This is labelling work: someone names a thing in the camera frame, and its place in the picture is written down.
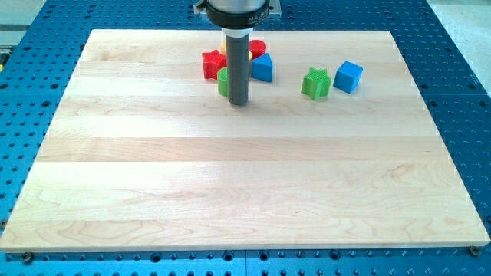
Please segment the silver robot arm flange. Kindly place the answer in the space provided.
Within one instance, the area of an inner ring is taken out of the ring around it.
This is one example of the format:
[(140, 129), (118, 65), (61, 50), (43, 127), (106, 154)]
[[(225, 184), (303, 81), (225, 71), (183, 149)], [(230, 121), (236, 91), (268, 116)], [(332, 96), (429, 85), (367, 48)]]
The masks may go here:
[(193, 12), (221, 28), (240, 30), (280, 18), (282, 8), (280, 0), (199, 0)]

